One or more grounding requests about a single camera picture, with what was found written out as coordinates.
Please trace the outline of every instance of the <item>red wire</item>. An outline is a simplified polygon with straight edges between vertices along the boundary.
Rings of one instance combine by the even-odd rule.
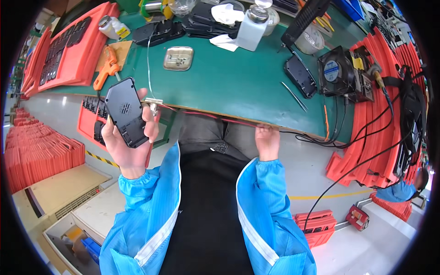
[[[177,112],[176,109],[171,108],[171,107],[169,107],[169,106],[166,106],[166,105],[160,105],[160,106],[165,107],[165,108],[168,108],[168,109],[170,109],[170,110],[173,110],[173,111]],[[201,115],[204,115],[204,116],[207,116],[207,117],[212,117],[212,118],[215,118],[215,119],[218,119],[218,118],[219,118],[219,119],[221,119],[221,120],[223,120],[223,121],[226,121],[226,122],[233,122],[233,123],[243,124],[243,125],[247,125],[247,126],[257,127],[255,124],[250,124],[250,123],[247,123],[247,122],[237,121],[237,120],[232,120],[232,119],[227,119],[227,118],[216,117],[216,116],[213,115],[213,114],[206,114],[206,113],[201,113],[201,112],[190,112],[190,111],[183,111],[183,112],[184,112],[185,114],[201,114]]]

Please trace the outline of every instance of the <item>white stripe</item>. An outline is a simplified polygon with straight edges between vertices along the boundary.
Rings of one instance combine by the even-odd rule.
[[[243,172],[248,168],[252,162],[254,162],[256,158],[251,160],[241,171],[240,175],[238,176],[237,183],[235,185],[235,196],[237,198],[237,208],[238,208],[238,219],[240,220],[240,223],[242,225],[243,231],[245,232],[246,236],[249,238],[252,245],[255,247],[255,249],[268,261],[268,263],[273,266],[275,262],[279,259],[279,256],[277,253],[263,240],[263,238],[258,234],[258,232],[253,228],[249,220],[247,219],[242,207],[240,206],[240,203],[238,202],[238,181],[240,180],[240,177],[242,176]]]
[[[165,224],[157,231],[151,239],[139,250],[136,254],[135,259],[138,261],[139,266],[143,266],[151,258],[154,252],[160,247],[160,245],[166,240],[166,238],[171,234],[174,224],[177,220],[177,213],[179,211],[180,199],[182,197],[182,191],[180,184],[182,182],[182,172],[180,170],[180,147],[179,141],[177,141],[177,149],[179,150],[179,202],[174,209],[171,216],[165,222]]]

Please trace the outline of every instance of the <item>green workbench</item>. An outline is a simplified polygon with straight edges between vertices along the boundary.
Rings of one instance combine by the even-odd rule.
[[[353,22],[343,16],[335,7],[327,11],[331,25],[335,29],[331,38],[324,36],[331,46],[346,48],[362,40],[366,34]],[[120,21],[131,30],[145,24],[138,14],[120,16]],[[318,93],[312,99],[304,99],[296,86],[284,74],[283,66],[292,54],[281,46],[281,35],[285,26],[276,26],[272,35],[263,37],[255,52],[238,48],[235,52],[212,45],[208,39],[184,36],[150,48],[150,76],[154,96],[164,104],[192,110],[203,110],[214,114],[242,118],[248,121],[262,121],[313,136],[326,136],[324,97]],[[194,59],[188,71],[168,71],[163,68],[165,52],[172,46],[189,46],[194,49]],[[318,82],[316,59],[327,48],[315,56],[296,51]],[[120,77],[134,77],[136,87],[148,88],[147,48],[132,44],[126,64]],[[116,82],[116,77],[108,77],[101,95]],[[280,83],[283,81],[308,107],[305,113],[293,96]],[[46,92],[96,95],[92,86],[60,86]],[[343,115],[343,101],[338,98],[340,117]],[[325,98],[330,135],[335,122],[335,100]],[[354,105],[347,108],[344,126],[338,141],[347,143],[352,132]]]

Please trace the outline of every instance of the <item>black shirt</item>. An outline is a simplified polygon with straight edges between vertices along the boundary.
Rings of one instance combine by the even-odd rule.
[[[181,157],[182,197],[159,275],[254,274],[235,197],[245,165],[211,150]]]

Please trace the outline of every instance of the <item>hand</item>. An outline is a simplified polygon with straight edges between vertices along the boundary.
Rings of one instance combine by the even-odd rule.
[[[255,128],[255,144],[257,145],[260,161],[278,159],[279,131],[268,125],[259,124]]]
[[[143,99],[146,95],[147,89],[142,88],[138,90],[139,99]],[[143,133],[150,138],[149,142],[145,142],[137,148],[128,147],[110,116],[108,116],[107,123],[101,131],[107,151],[114,162],[119,165],[122,175],[131,180],[137,179],[145,173],[145,160],[147,159],[150,145],[159,133],[159,126],[154,121],[150,107],[147,104],[142,105],[142,119],[146,122]]]

